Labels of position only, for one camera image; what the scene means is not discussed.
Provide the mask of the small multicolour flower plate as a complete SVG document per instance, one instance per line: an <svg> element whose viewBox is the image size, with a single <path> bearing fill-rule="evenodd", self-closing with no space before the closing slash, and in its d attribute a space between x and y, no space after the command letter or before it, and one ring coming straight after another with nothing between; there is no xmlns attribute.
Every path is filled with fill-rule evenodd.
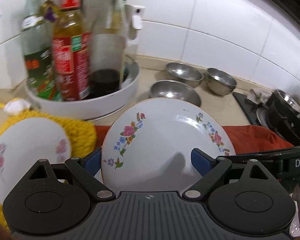
<svg viewBox="0 0 300 240"><path fill-rule="evenodd" d="M224 128L186 101L148 99L122 113L101 151L101 176L112 191L184 192L200 180L191 152L212 158L235 155Z"/></svg>

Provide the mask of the pink flower plate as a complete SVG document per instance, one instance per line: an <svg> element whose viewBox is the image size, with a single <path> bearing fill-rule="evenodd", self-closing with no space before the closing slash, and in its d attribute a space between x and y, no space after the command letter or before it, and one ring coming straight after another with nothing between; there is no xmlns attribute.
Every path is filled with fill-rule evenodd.
<svg viewBox="0 0 300 240"><path fill-rule="evenodd" d="M70 157L70 139L55 121L28 118L9 127L0 136L0 205L37 160L57 164Z"/></svg>

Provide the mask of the large steel bowl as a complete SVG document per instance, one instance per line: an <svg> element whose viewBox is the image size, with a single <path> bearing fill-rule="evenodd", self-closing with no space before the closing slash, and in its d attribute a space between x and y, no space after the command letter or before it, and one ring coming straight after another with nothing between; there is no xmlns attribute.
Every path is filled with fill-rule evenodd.
<svg viewBox="0 0 300 240"><path fill-rule="evenodd" d="M198 107L202 105L200 96L191 86L174 80L159 80L153 83L149 97L179 99Z"/></svg>

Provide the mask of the yellow chenille mat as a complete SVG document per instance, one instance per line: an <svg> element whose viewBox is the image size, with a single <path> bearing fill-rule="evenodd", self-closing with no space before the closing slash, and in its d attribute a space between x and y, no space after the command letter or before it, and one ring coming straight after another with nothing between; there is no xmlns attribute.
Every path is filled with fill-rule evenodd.
<svg viewBox="0 0 300 240"><path fill-rule="evenodd" d="M90 122L60 118L38 111L24 111L23 113L7 118L0 126L0 136L12 125L28 118L47 118L63 127L71 143L71 157L84 157L95 149L97 134L94 125ZM6 220L0 205L0 224L7 227Z"/></svg>

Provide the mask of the red cloth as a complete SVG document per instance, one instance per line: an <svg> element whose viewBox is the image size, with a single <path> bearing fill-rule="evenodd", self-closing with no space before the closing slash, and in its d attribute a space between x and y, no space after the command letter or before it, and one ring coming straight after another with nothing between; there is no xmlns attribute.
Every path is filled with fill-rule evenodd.
<svg viewBox="0 0 300 240"><path fill-rule="evenodd" d="M261 126L223 126L235 153L254 153L290 148L293 145Z"/></svg>

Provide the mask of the white round turntable tray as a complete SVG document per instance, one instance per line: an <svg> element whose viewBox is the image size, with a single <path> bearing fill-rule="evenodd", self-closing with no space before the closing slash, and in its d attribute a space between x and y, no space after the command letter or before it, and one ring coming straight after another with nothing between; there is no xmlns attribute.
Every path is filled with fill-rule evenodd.
<svg viewBox="0 0 300 240"><path fill-rule="evenodd" d="M141 74L139 64L126 56L127 78L117 92L81 101L52 101L37 97L28 84L25 91L32 106L40 112L78 120L99 120L112 115L129 104L137 93Z"/></svg>

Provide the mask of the grey rag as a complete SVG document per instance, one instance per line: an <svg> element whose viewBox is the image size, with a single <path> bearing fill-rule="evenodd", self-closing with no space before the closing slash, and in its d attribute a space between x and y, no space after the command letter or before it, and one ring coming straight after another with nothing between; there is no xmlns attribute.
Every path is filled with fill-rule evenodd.
<svg viewBox="0 0 300 240"><path fill-rule="evenodd" d="M247 95L247 99L256 105L265 104L271 97L272 91L263 88L253 88Z"/></svg>

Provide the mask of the garlic bulb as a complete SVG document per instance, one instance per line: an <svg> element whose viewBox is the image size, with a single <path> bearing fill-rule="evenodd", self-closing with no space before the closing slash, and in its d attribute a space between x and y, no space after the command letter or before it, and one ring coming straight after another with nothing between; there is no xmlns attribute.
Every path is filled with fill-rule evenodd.
<svg viewBox="0 0 300 240"><path fill-rule="evenodd" d="M4 106L3 110L6 114L14 116L23 113L31 108L31 103L25 99L15 98Z"/></svg>

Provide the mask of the dark liquid clear bottle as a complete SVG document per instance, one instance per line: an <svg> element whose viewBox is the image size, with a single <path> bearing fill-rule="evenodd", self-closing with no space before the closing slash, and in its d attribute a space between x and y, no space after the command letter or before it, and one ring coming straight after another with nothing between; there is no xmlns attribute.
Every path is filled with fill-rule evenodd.
<svg viewBox="0 0 300 240"><path fill-rule="evenodd" d="M124 77L128 23L125 0L103 0L90 39L91 97L114 93Z"/></svg>

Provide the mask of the green label clear bottle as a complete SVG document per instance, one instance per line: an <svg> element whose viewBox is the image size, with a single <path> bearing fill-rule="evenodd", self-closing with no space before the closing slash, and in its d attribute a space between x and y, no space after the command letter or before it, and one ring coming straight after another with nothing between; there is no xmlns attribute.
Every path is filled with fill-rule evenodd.
<svg viewBox="0 0 300 240"><path fill-rule="evenodd" d="M41 4L41 0L26 0L25 17L21 24L27 85L39 98L60 101L52 60L51 28L40 12Z"/></svg>

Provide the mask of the red label soy sauce bottle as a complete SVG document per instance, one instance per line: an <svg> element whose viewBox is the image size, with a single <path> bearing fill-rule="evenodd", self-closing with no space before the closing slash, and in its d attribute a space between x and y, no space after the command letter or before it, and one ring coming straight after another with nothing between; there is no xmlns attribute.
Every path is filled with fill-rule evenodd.
<svg viewBox="0 0 300 240"><path fill-rule="evenodd" d="M64 101L83 100L90 93L89 35L81 0L61 0L60 13L53 25L52 53Z"/></svg>

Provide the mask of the purple gold packet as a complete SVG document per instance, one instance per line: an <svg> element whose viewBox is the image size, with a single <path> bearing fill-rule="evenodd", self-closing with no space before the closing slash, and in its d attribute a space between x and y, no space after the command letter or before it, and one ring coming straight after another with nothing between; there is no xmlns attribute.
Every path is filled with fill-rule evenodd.
<svg viewBox="0 0 300 240"><path fill-rule="evenodd" d="M59 7L52 0L47 0L40 6L40 13L46 20L54 23L59 16Z"/></svg>

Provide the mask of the white spray bottle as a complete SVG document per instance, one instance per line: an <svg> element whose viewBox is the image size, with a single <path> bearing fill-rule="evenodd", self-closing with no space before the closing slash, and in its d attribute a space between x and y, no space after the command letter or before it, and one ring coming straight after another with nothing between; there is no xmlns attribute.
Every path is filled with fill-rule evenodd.
<svg viewBox="0 0 300 240"><path fill-rule="evenodd" d="M143 15L146 7L126 4L125 9L128 23L126 52L131 58L135 59L139 44L139 32L143 29Z"/></svg>

